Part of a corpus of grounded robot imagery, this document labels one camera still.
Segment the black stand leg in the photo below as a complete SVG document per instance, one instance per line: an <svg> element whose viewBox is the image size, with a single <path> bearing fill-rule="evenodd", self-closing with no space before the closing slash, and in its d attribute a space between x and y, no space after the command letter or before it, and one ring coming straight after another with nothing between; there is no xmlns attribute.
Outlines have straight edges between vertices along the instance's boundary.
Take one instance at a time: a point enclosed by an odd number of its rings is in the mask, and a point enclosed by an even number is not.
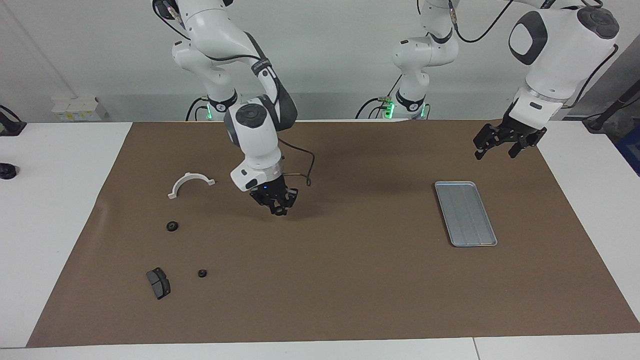
<svg viewBox="0 0 640 360"><path fill-rule="evenodd" d="M633 105L637 100L640 100L640 79L638 79L633 85L630 86L617 100L615 100L607 109L594 115L585 117L582 120L582 124L586 130L592 134L604 134L604 124L608 121L616 112L624 109L630 105Z"/></svg>

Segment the wide dark grey brake pad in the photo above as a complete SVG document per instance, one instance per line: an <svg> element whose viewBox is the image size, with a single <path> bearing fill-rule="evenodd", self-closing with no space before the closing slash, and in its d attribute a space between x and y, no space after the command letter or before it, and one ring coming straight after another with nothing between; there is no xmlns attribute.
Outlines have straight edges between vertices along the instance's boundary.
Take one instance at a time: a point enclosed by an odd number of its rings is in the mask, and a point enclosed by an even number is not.
<svg viewBox="0 0 640 360"><path fill-rule="evenodd" d="M162 300L171 293L169 278L161 268L151 269L145 275L157 300Z"/></svg>

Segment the white semicircular plastic bracket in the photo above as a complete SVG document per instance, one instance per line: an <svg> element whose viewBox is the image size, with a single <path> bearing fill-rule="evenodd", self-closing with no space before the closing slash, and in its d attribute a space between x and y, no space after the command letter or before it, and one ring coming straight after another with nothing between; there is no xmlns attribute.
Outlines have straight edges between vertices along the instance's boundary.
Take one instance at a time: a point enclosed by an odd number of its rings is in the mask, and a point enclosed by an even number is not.
<svg viewBox="0 0 640 360"><path fill-rule="evenodd" d="M215 185L217 182L215 182L215 180L213 178L209 178L204 174L201 173L191 173L191 172L186 172L182 177L178 178L178 180L176 180L176 182L174 182L171 191L169 192L169 194L167 194L167 198L169 199L176 199L178 197L179 194L179 189L187 182L193 181L193 180L201 180L202 182L205 182L208 186L213 186Z"/></svg>

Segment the brown table mat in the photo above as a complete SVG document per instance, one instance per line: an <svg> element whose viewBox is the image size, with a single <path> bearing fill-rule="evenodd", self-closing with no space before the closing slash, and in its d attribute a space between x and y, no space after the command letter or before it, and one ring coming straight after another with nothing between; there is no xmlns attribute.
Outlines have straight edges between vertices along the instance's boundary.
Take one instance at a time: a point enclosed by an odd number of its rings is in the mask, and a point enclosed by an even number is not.
<svg viewBox="0 0 640 360"><path fill-rule="evenodd" d="M280 137L316 154L313 184L288 178L297 201L275 216L231 181L223 124L135 123L27 345L640 332L540 151L478 161L481 127L297 123ZM185 173L215 184L169 199ZM496 246L451 244L435 182L477 185Z"/></svg>

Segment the black clamp mount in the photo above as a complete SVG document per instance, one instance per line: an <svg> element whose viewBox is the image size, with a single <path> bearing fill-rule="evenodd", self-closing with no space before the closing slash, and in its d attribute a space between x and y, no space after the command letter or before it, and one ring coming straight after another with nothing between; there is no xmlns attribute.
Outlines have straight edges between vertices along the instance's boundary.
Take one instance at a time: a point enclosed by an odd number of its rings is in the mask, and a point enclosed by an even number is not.
<svg viewBox="0 0 640 360"><path fill-rule="evenodd" d="M16 137L25 129L27 123L22 121L11 109L0 104L0 137Z"/></svg>

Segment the silver metal tray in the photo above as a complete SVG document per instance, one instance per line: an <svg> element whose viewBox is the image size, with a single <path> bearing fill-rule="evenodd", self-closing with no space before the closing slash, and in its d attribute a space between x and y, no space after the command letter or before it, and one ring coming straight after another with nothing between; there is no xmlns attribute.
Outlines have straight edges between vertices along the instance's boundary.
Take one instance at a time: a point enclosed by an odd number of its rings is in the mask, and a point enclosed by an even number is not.
<svg viewBox="0 0 640 360"><path fill-rule="evenodd" d="M434 189L452 246L492 248L498 244L475 182L437 181Z"/></svg>

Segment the blue box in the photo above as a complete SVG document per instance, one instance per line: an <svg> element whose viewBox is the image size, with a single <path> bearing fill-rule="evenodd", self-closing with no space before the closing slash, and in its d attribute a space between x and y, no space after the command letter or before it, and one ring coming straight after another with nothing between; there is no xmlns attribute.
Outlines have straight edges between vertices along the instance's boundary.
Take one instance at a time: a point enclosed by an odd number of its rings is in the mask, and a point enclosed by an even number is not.
<svg viewBox="0 0 640 360"><path fill-rule="evenodd" d="M627 164L640 177L640 125L615 142L614 146Z"/></svg>

